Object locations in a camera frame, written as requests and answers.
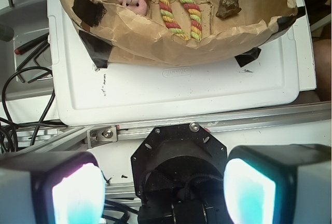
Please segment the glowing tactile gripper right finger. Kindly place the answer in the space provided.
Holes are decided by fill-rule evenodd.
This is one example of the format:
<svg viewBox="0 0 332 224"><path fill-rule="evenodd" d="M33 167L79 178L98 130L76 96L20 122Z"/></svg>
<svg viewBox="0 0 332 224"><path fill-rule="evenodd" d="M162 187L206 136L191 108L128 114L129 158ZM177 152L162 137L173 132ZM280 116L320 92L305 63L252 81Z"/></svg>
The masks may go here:
<svg viewBox="0 0 332 224"><path fill-rule="evenodd" d="M331 147L237 146L223 188L233 223L331 223Z"/></svg>

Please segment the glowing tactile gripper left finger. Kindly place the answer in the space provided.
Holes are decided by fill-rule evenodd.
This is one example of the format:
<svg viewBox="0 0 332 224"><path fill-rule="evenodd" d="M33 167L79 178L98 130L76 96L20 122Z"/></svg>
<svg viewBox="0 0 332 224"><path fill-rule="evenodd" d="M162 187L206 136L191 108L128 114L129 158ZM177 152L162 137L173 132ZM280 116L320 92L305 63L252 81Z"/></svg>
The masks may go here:
<svg viewBox="0 0 332 224"><path fill-rule="evenodd" d="M87 151L1 155L1 223L100 223L105 182Z"/></svg>

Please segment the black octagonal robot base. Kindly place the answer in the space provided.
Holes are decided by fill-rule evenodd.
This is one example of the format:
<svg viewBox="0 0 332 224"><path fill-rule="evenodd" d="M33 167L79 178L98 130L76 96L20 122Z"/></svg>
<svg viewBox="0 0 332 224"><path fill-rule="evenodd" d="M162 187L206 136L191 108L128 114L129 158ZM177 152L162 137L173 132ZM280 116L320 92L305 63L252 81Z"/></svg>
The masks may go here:
<svg viewBox="0 0 332 224"><path fill-rule="evenodd" d="M139 223L231 223L227 148L196 123L154 128L131 157Z"/></svg>

